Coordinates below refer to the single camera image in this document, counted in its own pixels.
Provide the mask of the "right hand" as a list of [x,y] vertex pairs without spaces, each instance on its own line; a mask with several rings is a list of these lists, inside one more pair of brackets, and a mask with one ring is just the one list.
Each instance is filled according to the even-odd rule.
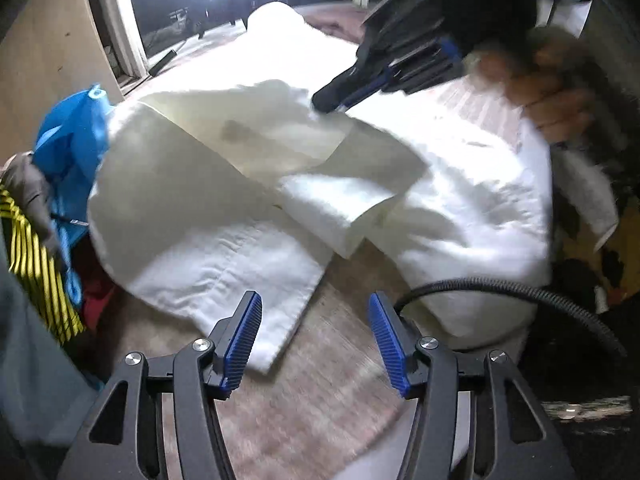
[[522,60],[500,47],[475,52],[473,74],[501,90],[551,144],[578,138],[595,128],[620,133],[615,88],[582,40],[554,27],[533,29]]

